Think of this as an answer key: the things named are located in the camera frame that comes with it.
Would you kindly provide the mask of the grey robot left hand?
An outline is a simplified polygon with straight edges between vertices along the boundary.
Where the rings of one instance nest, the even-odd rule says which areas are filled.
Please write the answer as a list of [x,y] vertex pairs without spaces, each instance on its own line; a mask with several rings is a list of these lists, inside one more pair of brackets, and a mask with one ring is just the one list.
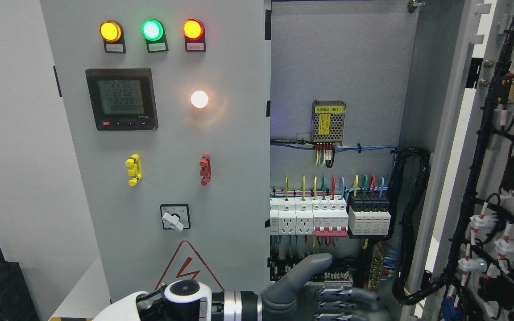
[[330,253],[314,254],[296,264],[260,295],[264,321],[389,321],[376,293],[340,284],[310,283],[332,263]]

